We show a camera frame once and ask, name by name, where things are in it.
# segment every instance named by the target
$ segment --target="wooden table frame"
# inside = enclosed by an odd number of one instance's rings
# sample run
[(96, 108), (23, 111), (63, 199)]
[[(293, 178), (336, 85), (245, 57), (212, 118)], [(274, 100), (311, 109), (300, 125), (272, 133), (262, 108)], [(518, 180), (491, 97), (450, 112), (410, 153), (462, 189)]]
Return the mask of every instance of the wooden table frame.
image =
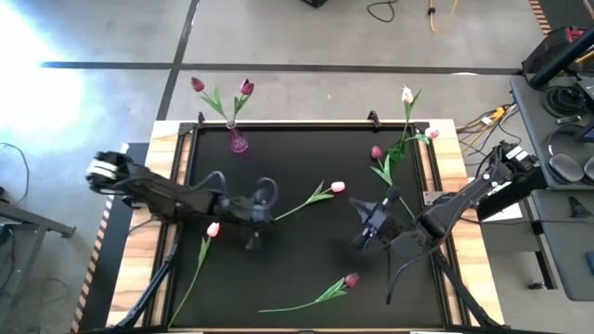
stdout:
[[(284, 122), (284, 123), (329, 123), (329, 122), (357, 122), (365, 123), (371, 121), (250, 121), (243, 123), (263, 123), (263, 122)], [(403, 122), (397, 120), (382, 121), (382, 123)], [(433, 140), (431, 146), (420, 144), (420, 157), (422, 161), (422, 170), (425, 176), (425, 186), (428, 190), (446, 192), (455, 192), (466, 186), (468, 183), (465, 166), (461, 157), (458, 137), (453, 121), (451, 120), (416, 120), (415, 122), (428, 122), (431, 127), (440, 131), (440, 136)], [(191, 160), (193, 155), (190, 142), (191, 140), (178, 141), (178, 131), (180, 121), (159, 121), (155, 122), (153, 133), (150, 139), (150, 146), (146, 165), (154, 172), (164, 177), (175, 179), (176, 182), (184, 184), (187, 182), (189, 173), (187, 173), (187, 162)], [(176, 146), (181, 150), (181, 158), (175, 160), (174, 152)], [(464, 214), (465, 218), (475, 220), (474, 213), (468, 212)], [(149, 213), (146, 210), (136, 211), (132, 217), (131, 227), (147, 221)], [(157, 241), (161, 230), (165, 225), (155, 222), (149, 224), (142, 229), (137, 230), (137, 233), (129, 236), (126, 241), (126, 246), (123, 253), (123, 259), (120, 268), (120, 274), (116, 288), (113, 294), (113, 299), (110, 307), (110, 314), (108, 318), (108, 325), (113, 325), (119, 322), (134, 305), (144, 288), (148, 285), (152, 273), (158, 268), (157, 264), (162, 261), (162, 256), (156, 259), (155, 250), (157, 248)], [(175, 225), (169, 225), (167, 235), (167, 242), (162, 253), (167, 252), (167, 248), (173, 243), (173, 235)], [(456, 227), (452, 231), (452, 243), (448, 243), (442, 247), (442, 251), (446, 254), (454, 252), (458, 259), (459, 274), (472, 295), (476, 298), (487, 313), (498, 323), (503, 323), (503, 316), (499, 308), (497, 292), (495, 284), (491, 275), (489, 262), (484, 248), (483, 238), (479, 225), (468, 223), (465, 221), (458, 221)], [(468, 316), (467, 312), (461, 312), (464, 308), (459, 307), (459, 298), (453, 290), (447, 278), (445, 280), (445, 289), (447, 291), (447, 304), (450, 312), (451, 323), (454, 325), (463, 324), (463, 319)], [(148, 312), (153, 314), (151, 323), (146, 320), (139, 320), (137, 325), (151, 325), (161, 322), (161, 315), (163, 314), (163, 305), (166, 304), (166, 287), (169, 285), (169, 279), (161, 284), (156, 298), (154, 299), (154, 307), (151, 307)], [(77, 310), (77, 315), (83, 316), (83, 310)], [(470, 315), (470, 322), (477, 325), (476, 320)], [(192, 330), (192, 331), (215, 331), (212, 328), (172, 328), (171, 330)], [(225, 329), (225, 331), (246, 331), (246, 328)], [(259, 331), (294, 331), (296, 329), (286, 328), (268, 328), (260, 329)], [(406, 330), (405, 328), (373, 328), (373, 331), (394, 331)]]

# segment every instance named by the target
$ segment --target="pink tulip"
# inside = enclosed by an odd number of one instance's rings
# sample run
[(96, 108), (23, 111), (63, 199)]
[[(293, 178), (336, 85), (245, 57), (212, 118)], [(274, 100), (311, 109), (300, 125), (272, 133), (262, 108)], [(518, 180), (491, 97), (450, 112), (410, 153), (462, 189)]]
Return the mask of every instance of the pink tulip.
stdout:
[(241, 83), (241, 93), (243, 95), (250, 96), (253, 93), (254, 84), (250, 83), (250, 80), (246, 79)]
[(348, 288), (354, 288), (359, 281), (359, 278), (360, 277), (357, 274), (349, 274), (344, 278), (344, 284), (346, 284)]
[(196, 93), (199, 93), (204, 90), (204, 83), (200, 79), (192, 77), (192, 88)]
[(219, 227), (220, 227), (220, 224), (212, 223), (210, 226), (208, 226), (208, 229), (206, 230), (206, 234), (211, 238), (216, 237), (216, 235), (219, 234)]
[(434, 129), (432, 127), (428, 127), (425, 130), (425, 136), (429, 139), (435, 139), (439, 136), (439, 131), (437, 131), (437, 129)]
[(371, 158), (375, 160), (381, 159), (381, 148), (380, 147), (373, 147), (371, 148)]
[(344, 190), (344, 182), (334, 182), (331, 185), (332, 192), (341, 192)]

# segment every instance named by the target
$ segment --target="yellow cable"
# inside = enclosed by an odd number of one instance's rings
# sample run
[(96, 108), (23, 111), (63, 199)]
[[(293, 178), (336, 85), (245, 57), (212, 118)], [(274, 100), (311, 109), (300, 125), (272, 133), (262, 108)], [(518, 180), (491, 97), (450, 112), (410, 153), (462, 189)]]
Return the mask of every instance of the yellow cable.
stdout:
[(474, 143), (476, 143), (476, 141), (479, 140), (479, 138), (482, 137), (486, 133), (486, 131), (490, 129), (492, 126), (493, 123), (491, 122), (489, 125), (484, 127), (483, 130), (476, 137), (474, 137), (474, 139), (462, 150), (462, 154), (464, 154), (464, 152), (466, 152), (467, 149), (471, 148), (471, 146)]
[(495, 112), (493, 114), (489, 115), (489, 118), (491, 119), (492, 122), (490, 122), (486, 127), (483, 128), (483, 130), (481, 130), (481, 132), (476, 137), (474, 137), (474, 139), (462, 150), (462, 154), (464, 154), (464, 152), (466, 152), (466, 150), (471, 148), (472, 145), (474, 145), (474, 143), (476, 143), (476, 141), (479, 140), (479, 138), (482, 137), (488, 129), (497, 125), (498, 122), (501, 122), (501, 119), (503, 119), (503, 117), (505, 115), (507, 115), (508, 112), (510, 112), (510, 110), (512, 108), (513, 108), (513, 106), (511, 106), (507, 109), (503, 109), (503, 107), (497, 107), (495, 109)]
[(592, 58), (592, 56), (594, 56), (594, 51), (590, 51), (590, 52), (586, 53), (584, 56), (578, 58), (575, 62), (581, 63), (582, 61), (586, 61), (586, 60)]
[[(452, 9), (449, 11), (449, 18), (447, 19), (447, 24), (449, 25), (449, 22), (452, 20), (452, 18), (454, 17), (454, 12), (456, 12), (456, 7), (458, 6), (458, 0), (454, 0), (454, 5), (452, 5)], [(429, 8), (435, 8), (434, 5), (434, 0), (429, 0)], [(435, 16), (435, 14), (429, 14), (429, 24), (431, 26), (431, 31), (432, 32), (439, 32), (437, 29), (435, 29), (435, 24), (433, 23), (433, 16)]]

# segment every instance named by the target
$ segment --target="white tulip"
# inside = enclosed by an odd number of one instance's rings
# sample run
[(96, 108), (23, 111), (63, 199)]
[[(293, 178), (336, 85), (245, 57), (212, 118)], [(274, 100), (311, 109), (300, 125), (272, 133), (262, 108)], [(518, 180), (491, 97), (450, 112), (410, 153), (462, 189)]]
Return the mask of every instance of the white tulip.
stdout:
[(402, 87), (402, 102), (411, 104), (414, 100), (415, 97), (412, 95), (412, 90), (406, 86)]

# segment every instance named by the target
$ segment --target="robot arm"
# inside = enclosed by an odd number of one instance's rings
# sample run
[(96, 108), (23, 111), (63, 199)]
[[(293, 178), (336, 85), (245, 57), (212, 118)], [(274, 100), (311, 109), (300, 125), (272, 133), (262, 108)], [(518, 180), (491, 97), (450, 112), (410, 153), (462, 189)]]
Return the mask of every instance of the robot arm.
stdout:
[[(218, 179), (219, 189), (205, 187), (214, 179)], [(256, 182), (258, 189), (250, 198), (232, 198), (221, 172), (210, 173), (195, 186), (180, 186), (121, 153), (99, 152), (87, 170), (86, 180), (91, 190), (99, 194), (125, 196), (124, 203), (132, 208), (147, 205), (150, 213), (165, 223), (206, 221), (248, 226), (248, 251), (260, 248), (260, 232), (274, 223), (270, 208), (277, 200), (278, 187), (265, 177)], [(176, 238), (169, 255), (128, 315), (115, 327), (97, 333), (128, 332), (134, 327), (172, 269), (177, 249)]]
[[(394, 218), (386, 210), (391, 203), (400, 199), (398, 191), (393, 187), (388, 190), (382, 203), (351, 200), (363, 221), (363, 231), (355, 238), (355, 246), (360, 249), (362, 248), (360, 245), (366, 245), (372, 238), (376, 238), (386, 245), (387, 251), (395, 254), (400, 261), (404, 262), (392, 275), (390, 283), (386, 287), (387, 303), (390, 303), (392, 291), (399, 275), (418, 259), (438, 251), (440, 244), (452, 231), (464, 211), (484, 199), (495, 187), (506, 182), (521, 181), (536, 169), (534, 156), (529, 155), (517, 145), (503, 141), (493, 148), (485, 160), (488, 160), (488, 166), (479, 177), (453, 196), (438, 198), (432, 207), (425, 209), (420, 215), (410, 214), (411, 224), (404, 229), (399, 229), (397, 224), (393, 224)], [(478, 306), (459, 277), (452, 276), (454, 275), (452, 274), (453, 270), (449, 270), (451, 267), (444, 267), (447, 263), (443, 254), (438, 251), (437, 256), (443, 260), (438, 261), (438, 264), (454, 284), (458, 295), (470, 296), (471, 300), (466, 303), (469, 306), (476, 306), (474, 308), (476, 312), (473, 312), (475, 317), (482, 318), (482, 324), (485, 326), (495, 326), (497, 323)]]

